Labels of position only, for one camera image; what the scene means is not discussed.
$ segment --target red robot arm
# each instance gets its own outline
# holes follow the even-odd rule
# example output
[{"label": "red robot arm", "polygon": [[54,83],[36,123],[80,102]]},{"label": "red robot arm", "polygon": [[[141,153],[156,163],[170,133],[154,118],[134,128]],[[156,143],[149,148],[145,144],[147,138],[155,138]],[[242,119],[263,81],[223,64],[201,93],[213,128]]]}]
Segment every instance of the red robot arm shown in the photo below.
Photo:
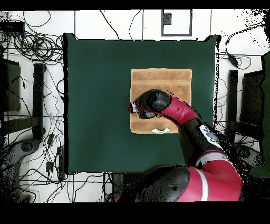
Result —
[{"label": "red robot arm", "polygon": [[149,90],[133,103],[142,119],[161,116],[178,126],[187,167],[162,167],[135,189],[123,191],[125,201],[238,201],[242,180],[228,161],[218,137],[186,103],[161,90]]}]

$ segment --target white label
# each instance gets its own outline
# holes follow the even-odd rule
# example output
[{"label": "white label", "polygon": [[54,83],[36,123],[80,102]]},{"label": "white label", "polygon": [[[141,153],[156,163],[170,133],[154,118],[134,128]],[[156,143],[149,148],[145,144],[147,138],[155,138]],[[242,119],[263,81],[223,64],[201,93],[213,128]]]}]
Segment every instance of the white label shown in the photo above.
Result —
[{"label": "white label", "polygon": [[204,135],[204,137],[207,139],[209,143],[219,148],[222,148],[218,142],[218,137],[214,133],[212,133],[208,127],[206,127],[205,125],[201,125],[200,131],[202,132],[202,134]]},{"label": "white label", "polygon": [[152,130],[152,132],[157,133],[157,134],[164,134],[164,133],[166,133],[168,131],[170,131],[170,129],[168,129],[168,128],[165,128],[164,130],[158,130],[158,129],[155,128],[155,129]]}]

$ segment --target folded towel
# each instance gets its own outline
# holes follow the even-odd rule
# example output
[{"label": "folded towel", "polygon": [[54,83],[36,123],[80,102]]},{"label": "folded towel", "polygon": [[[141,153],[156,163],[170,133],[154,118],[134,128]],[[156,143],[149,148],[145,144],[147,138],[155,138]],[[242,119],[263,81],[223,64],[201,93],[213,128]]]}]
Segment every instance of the folded towel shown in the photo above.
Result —
[{"label": "folded towel", "polygon": [[[160,89],[191,106],[191,77],[190,69],[131,69],[130,101],[147,90]],[[158,134],[178,133],[176,125],[166,118],[140,119],[138,114],[130,115],[132,133],[154,134],[154,129],[161,131],[156,131]]]}]

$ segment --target dark panel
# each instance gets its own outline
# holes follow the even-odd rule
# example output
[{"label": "dark panel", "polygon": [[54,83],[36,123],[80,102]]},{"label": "dark panel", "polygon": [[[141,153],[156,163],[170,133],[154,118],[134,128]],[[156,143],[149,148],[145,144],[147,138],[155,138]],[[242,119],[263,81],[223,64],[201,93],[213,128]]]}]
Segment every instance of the dark panel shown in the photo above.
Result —
[{"label": "dark panel", "polygon": [[242,106],[240,120],[254,125],[262,124],[263,93],[261,71],[245,74],[243,78]]},{"label": "dark panel", "polygon": [[[238,71],[229,70],[228,74],[228,96],[227,96],[227,121],[236,122],[237,114],[237,83]],[[230,128],[231,123],[226,123],[225,135],[230,142],[234,142],[235,131]]]},{"label": "dark panel", "polygon": [[4,134],[7,135],[10,133],[19,132],[21,130],[31,128],[38,125],[38,121],[38,117],[27,117],[6,121],[4,123]]},{"label": "dark panel", "polygon": [[3,97],[4,111],[19,111],[20,99],[20,72],[19,63],[0,59],[1,96]]},{"label": "dark panel", "polygon": [[228,121],[228,127],[230,129],[230,134],[239,132],[243,135],[255,138],[257,140],[262,140],[264,137],[263,129],[260,126],[255,126],[245,122],[230,122]]},{"label": "dark panel", "polygon": [[34,65],[33,86],[33,116],[38,118],[38,125],[33,127],[33,138],[41,140],[43,136],[43,80],[46,66],[44,64]]}]

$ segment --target green mat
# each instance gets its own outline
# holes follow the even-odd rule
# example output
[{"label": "green mat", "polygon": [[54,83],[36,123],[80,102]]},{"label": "green mat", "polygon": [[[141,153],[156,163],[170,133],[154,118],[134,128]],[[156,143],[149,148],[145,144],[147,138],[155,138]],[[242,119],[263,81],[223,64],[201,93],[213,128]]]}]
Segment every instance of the green mat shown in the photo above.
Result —
[{"label": "green mat", "polygon": [[219,41],[219,36],[207,41],[76,40],[67,34],[69,173],[143,172],[162,163],[185,165],[177,134],[130,132],[131,69],[192,69],[192,106],[211,125]]},{"label": "green mat", "polygon": [[264,165],[251,170],[251,175],[258,178],[270,178],[270,53],[262,56],[263,72],[265,79],[262,83],[264,93],[263,106],[263,131],[264,138],[259,146],[264,155]]}]

